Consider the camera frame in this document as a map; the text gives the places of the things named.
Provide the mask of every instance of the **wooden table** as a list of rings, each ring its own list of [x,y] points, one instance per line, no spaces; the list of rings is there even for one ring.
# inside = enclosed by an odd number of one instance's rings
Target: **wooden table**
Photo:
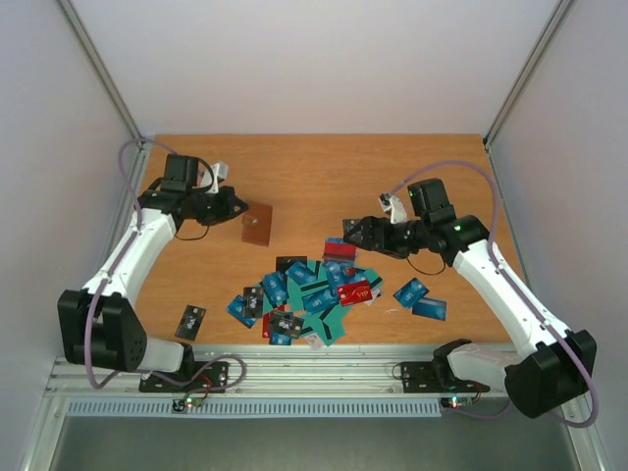
[[[443,159],[463,159],[489,170],[478,135],[159,135],[181,154],[210,163],[229,164],[225,184],[242,199],[272,204],[269,247],[243,243],[241,218],[211,228],[200,241],[173,240],[153,266],[136,306],[141,323],[155,337],[175,340],[174,332],[186,305],[207,309],[196,342],[262,343],[261,322],[251,330],[232,318],[226,307],[242,288],[275,270],[279,255],[320,259],[325,237],[341,236],[341,221],[383,215],[378,195],[411,172]],[[142,188],[163,173],[166,152],[154,146]],[[459,167],[443,167],[422,178],[445,182],[456,214],[474,214],[489,225],[491,193],[482,177]],[[399,192],[411,215],[407,191]],[[519,271],[508,226],[500,215],[497,242]],[[197,236],[203,228],[183,224],[181,237]],[[459,338],[506,341],[505,330],[480,295],[452,269],[425,277],[405,262],[358,251],[357,264],[375,268],[384,279],[384,296],[371,306],[353,307],[344,320],[350,343],[432,343]],[[426,271],[438,270],[440,258],[420,253],[412,258]],[[393,293],[413,277],[430,296],[447,302],[445,322],[413,316]]]

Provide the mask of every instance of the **gray wall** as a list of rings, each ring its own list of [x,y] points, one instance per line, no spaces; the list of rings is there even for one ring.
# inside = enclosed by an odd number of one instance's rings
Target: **gray wall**
[[[556,0],[74,0],[142,130],[483,133]]]
[[[0,15],[0,468],[17,469],[54,357],[56,301],[96,268],[127,133],[54,2]]]
[[[599,428],[628,469],[628,3],[579,1],[494,147],[537,294],[598,341]]]

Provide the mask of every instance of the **black mounting plate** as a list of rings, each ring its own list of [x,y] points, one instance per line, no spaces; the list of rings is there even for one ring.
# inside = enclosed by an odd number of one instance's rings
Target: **black mounting plate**
[[[194,371],[198,371],[205,364],[205,361],[195,361]],[[172,379],[174,375],[168,373],[162,373]],[[229,378],[229,363],[226,361],[217,361],[210,365],[203,371],[203,375],[208,377],[212,381],[214,387],[224,386]],[[196,378],[189,385],[175,386],[167,381],[157,378],[154,375],[150,375],[146,380],[139,381],[139,391],[141,393],[187,393],[191,390],[203,389],[205,380],[202,378]],[[224,393],[224,391],[211,392],[211,394]]]
[[[451,389],[441,388],[432,370],[431,361],[403,361],[399,363],[401,383],[404,393],[488,393],[491,388],[479,383],[455,380]]]

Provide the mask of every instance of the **white backdrop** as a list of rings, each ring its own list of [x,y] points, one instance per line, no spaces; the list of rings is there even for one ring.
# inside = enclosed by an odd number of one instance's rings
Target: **white backdrop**
[[[0,15],[0,468],[19,469],[55,356],[57,299],[103,255],[128,133],[57,6]]]
[[[75,0],[143,132],[488,130],[555,0]]]
[[[628,469],[628,3],[576,2],[497,138],[497,174],[533,289],[598,342],[599,427]]]

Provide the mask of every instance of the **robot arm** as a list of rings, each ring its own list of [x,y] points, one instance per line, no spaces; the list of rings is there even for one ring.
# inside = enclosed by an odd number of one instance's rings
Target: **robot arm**
[[[587,385],[582,375],[548,328],[565,339],[589,374],[597,349],[591,335],[587,331],[573,333],[554,317],[514,273],[494,243],[496,267],[489,253],[489,232],[474,216],[456,217],[442,181],[414,183],[408,192],[419,220],[393,224],[387,218],[363,218],[345,231],[344,241],[395,258],[406,258],[426,248],[440,254],[484,298],[517,352],[516,356],[504,355],[470,340],[443,345],[434,352],[432,362],[443,387],[446,389],[457,378],[507,391],[515,406],[532,418],[585,393]],[[386,195],[380,197],[380,201],[387,199]],[[517,290],[543,313],[543,322]]]
[[[90,340],[93,366],[179,373],[180,380],[188,379],[193,366],[191,346],[148,337],[134,308],[148,272],[183,221],[193,219],[211,227],[248,209],[231,186],[219,187],[228,173],[222,162],[205,164],[207,172],[200,187],[193,187],[198,180],[199,161],[196,157],[170,154],[164,177],[138,199],[141,225],[137,224],[135,213],[102,268],[81,290],[66,290],[59,298],[64,351],[71,363],[84,363],[87,313],[92,300],[97,299]]]

